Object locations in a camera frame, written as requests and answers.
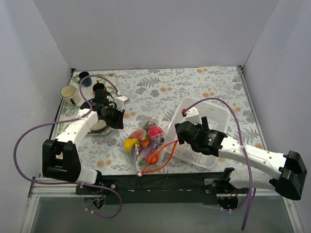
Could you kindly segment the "clear zip top bag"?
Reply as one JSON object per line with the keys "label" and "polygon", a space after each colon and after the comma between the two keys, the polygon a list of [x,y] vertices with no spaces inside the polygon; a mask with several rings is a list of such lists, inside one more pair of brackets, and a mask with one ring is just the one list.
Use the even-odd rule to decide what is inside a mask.
{"label": "clear zip top bag", "polygon": [[[154,125],[157,124],[152,121],[147,121],[142,128],[135,130],[127,138],[135,138],[139,141],[138,144],[132,147],[130,152],[127,152],[133,159],[138,177],[147,173],[157,172],[164,168],[171,160],[178,144],[178,140],[166,142],[164,139],[164,132],[162,137],[150,139],[148,137],[148,129]],[[171,154],[167,162],[162,163],[160,162],[160,154],[169,146],[172,146]]]}

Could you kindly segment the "yellow fake lemon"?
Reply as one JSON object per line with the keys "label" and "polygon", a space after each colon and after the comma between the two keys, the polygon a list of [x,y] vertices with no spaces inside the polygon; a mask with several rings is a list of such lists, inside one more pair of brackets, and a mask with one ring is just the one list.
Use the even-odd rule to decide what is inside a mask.
{"label": "yellow fake lemon", "polygon": [[124,144],[123,144],[123,147],[125,149],[126,152],[130,152],[132,147],[135,145],[135,144],[138,144],[139,141],[138,139],[135,139],[135,138],[132,138],[132,139],[126,139]]}

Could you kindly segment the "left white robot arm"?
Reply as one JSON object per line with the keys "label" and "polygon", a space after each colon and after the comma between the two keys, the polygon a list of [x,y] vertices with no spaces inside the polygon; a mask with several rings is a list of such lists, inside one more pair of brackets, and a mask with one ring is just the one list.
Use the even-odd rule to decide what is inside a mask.
{"label": "left white robot arm", "polygon": [[47,139],[42,147],[43,176],[71,183],[86,183],[92,194],[103,190],[103,181],[98,179],[99,172],[82,167],[78,148],[90,129],[103,120],[112,129],[123,129],[124,106],[129,99],[117,96],[106,101],[107,93],[97,90],[95,98],[81,105],[77,120],[54,140]]}

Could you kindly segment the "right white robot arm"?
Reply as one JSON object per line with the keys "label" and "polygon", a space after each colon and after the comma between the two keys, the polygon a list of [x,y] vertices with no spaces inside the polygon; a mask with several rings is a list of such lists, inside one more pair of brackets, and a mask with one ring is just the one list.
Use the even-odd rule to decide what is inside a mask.
{"label": "right white robot arm", "polygon": [[291,200],[301,200],[307,168],[301,155],[293,150],[287,154],[262,150],[250,145],[241,146],[223,132],[211,130],[206,117],[201,124],[189,121],[175,124],[180,144],[187,143],[194,152],[235,160],[257,170],[253,184],[261,189],[275,190]]}

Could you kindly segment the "red fake apple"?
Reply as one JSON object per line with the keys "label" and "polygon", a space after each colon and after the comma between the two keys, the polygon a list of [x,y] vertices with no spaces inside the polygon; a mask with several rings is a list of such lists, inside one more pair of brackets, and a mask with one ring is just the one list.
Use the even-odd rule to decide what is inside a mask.
{"label": "red fake apple", "polygon": [[154,138],[158,138],[162,136],[163,136],[163,130],[159,126],[154,125],[148,129],[148,137],[150,139],[154,139]]}

